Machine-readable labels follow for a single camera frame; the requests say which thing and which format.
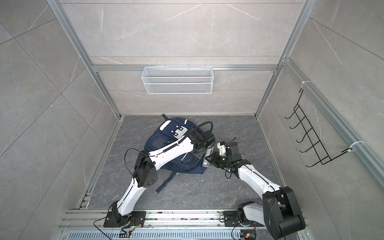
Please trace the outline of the navy blue student backpack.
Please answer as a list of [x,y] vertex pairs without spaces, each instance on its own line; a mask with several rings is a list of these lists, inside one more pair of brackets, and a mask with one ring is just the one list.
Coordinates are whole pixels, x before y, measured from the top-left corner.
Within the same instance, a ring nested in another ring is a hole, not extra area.
[[[147,140],[144,149],[147,152],[156,151],[163,148],[176,140],[180,139],[188,130],[196,127],[196,125],[183,118],[168,118],[162,115],[165,119],[163,124],[154,132],[154,134]],[[176,176],[177,173],[201,175],[207,168],[203,166],[203,157],[196,157],[191,153],[178,156],[171,160],[162,169],[171,171],[170,176],[156,189],[157,193]]]

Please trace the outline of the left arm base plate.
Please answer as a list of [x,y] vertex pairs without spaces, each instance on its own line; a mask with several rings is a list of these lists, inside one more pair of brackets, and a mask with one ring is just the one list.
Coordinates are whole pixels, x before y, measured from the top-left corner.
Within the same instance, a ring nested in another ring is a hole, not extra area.
[[123,228],[125,226],[128,227],[138,227],[139,225],[143,225],[146,218],[145,211],[133,211],[131,214],[126,216],[121,216],[117,211],[116,212],[108,212],[105,222],[103,224],[104,228]]

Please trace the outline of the clear plastic ruler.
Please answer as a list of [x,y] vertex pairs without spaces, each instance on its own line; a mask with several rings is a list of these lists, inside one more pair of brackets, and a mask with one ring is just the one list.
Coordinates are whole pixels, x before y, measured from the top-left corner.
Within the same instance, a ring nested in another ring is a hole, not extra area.
[[203,161],[203,167],[208,168],[210,166],[209,160],[211,159],[211,155],[214,152],[214,147],[210,147],[207,149],[205,156],[204,156],[204,161]]

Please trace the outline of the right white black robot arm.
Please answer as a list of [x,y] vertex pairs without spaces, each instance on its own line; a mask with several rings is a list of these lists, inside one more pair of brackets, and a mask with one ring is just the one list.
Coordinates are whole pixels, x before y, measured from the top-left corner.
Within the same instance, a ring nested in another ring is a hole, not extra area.
[[273,183],[257,171],[250,161],[242,158],[236,142],[210,146],[205,160],[247,183],[262,199],[262,205],[252,201],[238,205],[236,219],[239,224],[261,224],[275,240],[306,227],[294,191]]

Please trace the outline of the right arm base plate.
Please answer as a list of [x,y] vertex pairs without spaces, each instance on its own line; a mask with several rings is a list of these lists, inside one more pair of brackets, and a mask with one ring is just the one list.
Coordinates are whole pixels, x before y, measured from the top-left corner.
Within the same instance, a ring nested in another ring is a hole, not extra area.
[[224,211],[219,216],[219,221],[225,227],[234,227],[235,225],[240,227],[264,227],[263,224],[246,219],[245,215],[238,211]]

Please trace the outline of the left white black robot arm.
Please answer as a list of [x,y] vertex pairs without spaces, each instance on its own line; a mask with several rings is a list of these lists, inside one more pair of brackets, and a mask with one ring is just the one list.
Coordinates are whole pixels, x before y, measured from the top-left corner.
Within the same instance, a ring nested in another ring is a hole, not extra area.
[[157,171],[171,171],[170,176],[157,188],[159,193],[178,173],[203,174],[205,156],[214,147],[213,130],[203,131],[205,124],[195,125],[183,118],[168,118],[147,140],[138,154],[132,181],[123,197],[112,204],[104,223],[106,227],[120,227],[128,223],[133,208],[145,189],[158,180]]

